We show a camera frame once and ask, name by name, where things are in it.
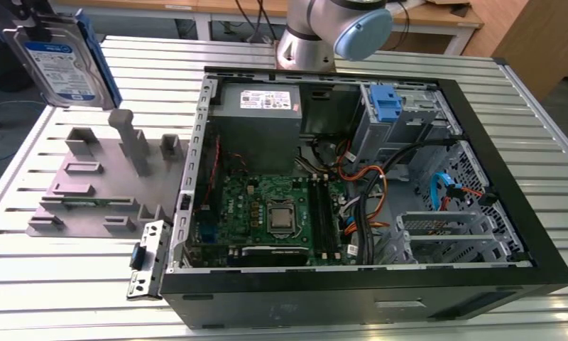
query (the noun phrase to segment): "hard drive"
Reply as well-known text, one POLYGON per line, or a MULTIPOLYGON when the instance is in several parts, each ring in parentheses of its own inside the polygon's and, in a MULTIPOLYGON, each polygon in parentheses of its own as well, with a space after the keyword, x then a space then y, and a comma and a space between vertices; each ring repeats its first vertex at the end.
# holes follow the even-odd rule
POLYGON ((23 26, 1 32, 15 54, 56 107, 113 109, 123 101, 88 18, 40 16, 51 41, 33 40, 23 26))

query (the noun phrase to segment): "power supply label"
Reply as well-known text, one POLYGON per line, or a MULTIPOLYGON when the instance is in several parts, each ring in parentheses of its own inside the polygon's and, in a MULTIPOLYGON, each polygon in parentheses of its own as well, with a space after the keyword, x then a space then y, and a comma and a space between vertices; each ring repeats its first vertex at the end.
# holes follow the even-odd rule
POLYGON ((240 108, 291 110, 291 93, 287 91, 244 90, 240 94, 240 108))

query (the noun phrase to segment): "ram slot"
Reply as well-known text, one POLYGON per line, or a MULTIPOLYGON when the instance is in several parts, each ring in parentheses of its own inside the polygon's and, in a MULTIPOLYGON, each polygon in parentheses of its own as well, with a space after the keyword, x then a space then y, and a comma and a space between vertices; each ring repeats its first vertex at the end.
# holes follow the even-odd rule
POLYGON ((328 182, 319 183, 319 207, 321 215, 321 240, 325 247, 328 258, 342 258, 338 253, 336 230, 332 219, 332 199, 328 191, 328 182))
POLYGON ((313 236, 313 253, 319 258, 325 259, 325 244, 323 239, 323 223, 319 197, 320 183, 316 180, 308 182, 308 199, 309 199, 309 218, 312 220, 312 236, 313 236))

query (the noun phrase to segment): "cpu socket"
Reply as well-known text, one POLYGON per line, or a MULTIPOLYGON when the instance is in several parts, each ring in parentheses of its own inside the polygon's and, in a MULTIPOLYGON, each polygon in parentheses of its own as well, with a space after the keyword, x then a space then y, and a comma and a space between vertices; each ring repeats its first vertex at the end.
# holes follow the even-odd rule
POLYGON ((296 232, 295 202, 292 200, 268 200, 267 231, 275 237, 287 238, 296 232))

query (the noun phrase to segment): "blue drive bay latch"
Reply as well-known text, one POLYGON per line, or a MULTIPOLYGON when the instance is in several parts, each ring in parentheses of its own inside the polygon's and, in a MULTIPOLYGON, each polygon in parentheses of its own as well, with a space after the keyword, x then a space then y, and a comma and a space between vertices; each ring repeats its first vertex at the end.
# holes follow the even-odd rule
POLYGON ((391 85, 371 85, 371 102, 379 122, 395 122, 402 114, 402 97, 391 85))

